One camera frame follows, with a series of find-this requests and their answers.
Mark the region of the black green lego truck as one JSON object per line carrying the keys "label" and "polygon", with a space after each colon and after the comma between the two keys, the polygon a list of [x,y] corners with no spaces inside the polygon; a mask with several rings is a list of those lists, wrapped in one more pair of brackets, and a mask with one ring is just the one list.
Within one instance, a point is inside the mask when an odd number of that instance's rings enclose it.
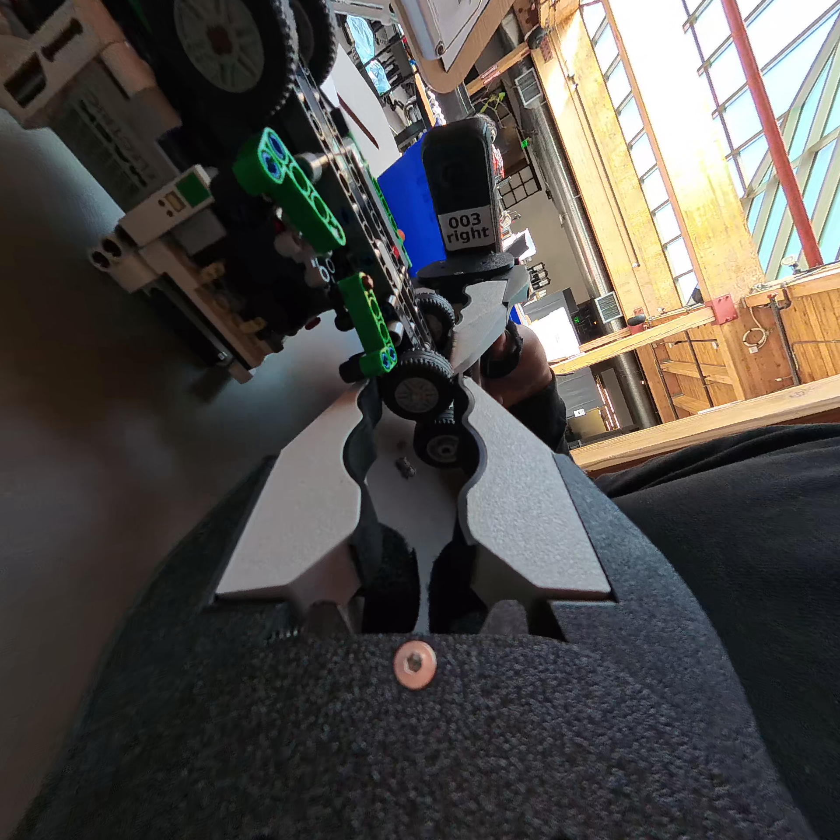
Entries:
{"label": "black green lego truck", "polygon": [[[345,382],[379,391],[432,348],[427,290],[322,94],[338,52],[327,2],[2,2],[2,110],[53,130],[122,210],[90,262],[239,382],[330,310],[361,344]],[[407,419],[432,466],[458,459],[453,401]]]}

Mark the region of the instruction board on stand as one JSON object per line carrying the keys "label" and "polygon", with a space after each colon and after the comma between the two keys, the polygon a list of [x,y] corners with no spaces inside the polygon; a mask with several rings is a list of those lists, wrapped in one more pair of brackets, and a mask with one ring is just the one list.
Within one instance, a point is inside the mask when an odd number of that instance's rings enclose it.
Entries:
{"label": "instruction board on stand", "polygon": [[419,73],[435,92],[440,93],[449,93],[463,82],[480,54],[493,38],[502,20],[513,7],[512,1],[489,1],[487,8],[479,17],[476,26],[455,59],[444,61],[442,59],[425,59],[420,56],[419,51],[406,35],[397,2],[400,1],[391,1],[389,4],[395,11],[397,22],[402,27],[408,48],[419,68]]}

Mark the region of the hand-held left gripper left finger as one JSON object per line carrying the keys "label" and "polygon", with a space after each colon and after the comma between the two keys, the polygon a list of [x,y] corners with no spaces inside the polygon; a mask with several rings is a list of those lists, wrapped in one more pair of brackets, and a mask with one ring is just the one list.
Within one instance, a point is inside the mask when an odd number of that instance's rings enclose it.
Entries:
{"label": "hand-held left gripper left finger", "polygon": [[216,601],[285,603],[304,629],[358,633],[382,565],[382,527],[365,479],[382,403],[353,384],[284,447],[259,491]]}

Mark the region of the blue plastic bin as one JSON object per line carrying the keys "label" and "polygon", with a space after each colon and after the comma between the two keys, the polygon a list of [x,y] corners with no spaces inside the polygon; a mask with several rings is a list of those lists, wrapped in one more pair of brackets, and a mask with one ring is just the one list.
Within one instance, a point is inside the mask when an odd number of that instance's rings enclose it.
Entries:
{"label": "blue plastic bin", "polygon": [[409,275],[445,258],[431,193],[422,161],[423,135],[377,178],[412,266]]}

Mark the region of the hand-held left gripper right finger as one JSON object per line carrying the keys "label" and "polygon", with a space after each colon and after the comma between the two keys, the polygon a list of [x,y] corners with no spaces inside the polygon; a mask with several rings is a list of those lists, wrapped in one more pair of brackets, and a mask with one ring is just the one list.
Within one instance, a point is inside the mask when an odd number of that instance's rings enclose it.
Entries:
{"label": "hand-held left gripper right finger", "polygon": [[473,380],[458,386],[476,446],[458,494],[465,609],[489,632],[567,637],[554,604],[603,606],[613,593],[560,469],[570,462]]}

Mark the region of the person's black clothing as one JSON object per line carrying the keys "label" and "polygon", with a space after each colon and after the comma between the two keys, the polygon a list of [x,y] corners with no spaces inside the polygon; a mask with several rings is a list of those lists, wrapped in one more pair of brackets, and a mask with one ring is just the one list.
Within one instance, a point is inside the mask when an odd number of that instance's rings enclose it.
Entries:
{"label": "person's black clothing", "polygon": [[839,426],[762,427],[594,479],[716,628],[780,776],[839,838]]}

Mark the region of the wooden ledge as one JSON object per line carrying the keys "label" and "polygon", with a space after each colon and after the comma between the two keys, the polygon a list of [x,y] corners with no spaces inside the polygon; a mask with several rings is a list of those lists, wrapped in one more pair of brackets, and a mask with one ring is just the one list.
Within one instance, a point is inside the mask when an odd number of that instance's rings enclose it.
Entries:
{"label": "wooden ledge", "polygon": [[791,424],[836,424],[839,376],[710,408],[694,416],[571,451],[584,472],[600,475],[740,432]]}

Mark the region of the computer monitor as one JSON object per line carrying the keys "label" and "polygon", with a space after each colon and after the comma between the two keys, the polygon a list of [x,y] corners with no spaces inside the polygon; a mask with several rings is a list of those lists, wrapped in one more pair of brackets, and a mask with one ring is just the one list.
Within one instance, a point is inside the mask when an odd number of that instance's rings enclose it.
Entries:
{"label": "computer monitor", "polygon": [[375,57],[375,36],[371,25],[364,17],[347,15],[345,24],[350,32],[353,48],[362,64],[367,64]]}
{"label": "computer monitor", "polygon": [[364,72],[380,98],[401,84],[399,69],[393,61],[389,64],[383,59],[372,58],[364,64]]}

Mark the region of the person's right forearm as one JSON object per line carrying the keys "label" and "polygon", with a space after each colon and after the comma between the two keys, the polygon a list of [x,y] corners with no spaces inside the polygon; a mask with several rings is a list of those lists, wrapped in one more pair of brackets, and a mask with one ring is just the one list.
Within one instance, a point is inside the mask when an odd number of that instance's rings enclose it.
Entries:
{"label": "person's right forearm", "polygon": [[508,411],[554,453],[570,456],[566,409],[556,379],[552,374],[549,384],[510,406]]}

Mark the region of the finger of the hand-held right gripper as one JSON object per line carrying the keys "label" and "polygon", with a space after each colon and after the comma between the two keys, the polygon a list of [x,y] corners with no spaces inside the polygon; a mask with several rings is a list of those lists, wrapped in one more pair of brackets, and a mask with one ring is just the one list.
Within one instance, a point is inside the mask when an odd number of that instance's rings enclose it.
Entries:
{"label": "finger of the hand-held right gripper", "polygon": [[451,366],[456,375],[472,367],[504,332],[508,282],[483,280],[464,288],[466,303],[453,331]]}

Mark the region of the red steel column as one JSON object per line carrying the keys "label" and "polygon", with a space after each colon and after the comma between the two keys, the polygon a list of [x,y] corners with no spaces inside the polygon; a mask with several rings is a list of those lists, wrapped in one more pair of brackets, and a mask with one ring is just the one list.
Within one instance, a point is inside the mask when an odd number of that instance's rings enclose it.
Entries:
{"label": "red steel column", "polygon": [[723,13],[728,21],[732,42],[747,81],[749,93],[759,117],[762,132],[769,147],[775,174],[780,182],[796,233],[799,235],[807,265],[816,268],[824,259],[813,230],[811,218],[805,209],[802,191],[791,167],[779,124],[749,34],[736,1],[722,1]]}

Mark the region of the white display screen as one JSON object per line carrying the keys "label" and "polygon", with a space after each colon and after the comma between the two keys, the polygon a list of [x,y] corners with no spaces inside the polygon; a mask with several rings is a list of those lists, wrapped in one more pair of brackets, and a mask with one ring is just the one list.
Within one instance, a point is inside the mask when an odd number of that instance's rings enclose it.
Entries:
{"label": "white display screen", "polygon": [[539,339],[551,365],[581,355],[581,345],[572,320],[565,308],[556,308],[532,320],[530,330]]}

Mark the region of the person's right hand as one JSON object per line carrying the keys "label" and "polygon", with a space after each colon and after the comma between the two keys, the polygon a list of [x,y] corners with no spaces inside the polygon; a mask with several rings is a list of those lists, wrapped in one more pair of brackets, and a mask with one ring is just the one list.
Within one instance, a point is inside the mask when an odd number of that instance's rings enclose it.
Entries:
{"label": "person's right hand", "polygon": [[482,375],[482,388],[499,404],[511,408],[540,394],[553,384],[554,374],[539,337],[529,327],[509,321],[505,332],[487,352],[495,365],[516,361],[504,376]]}

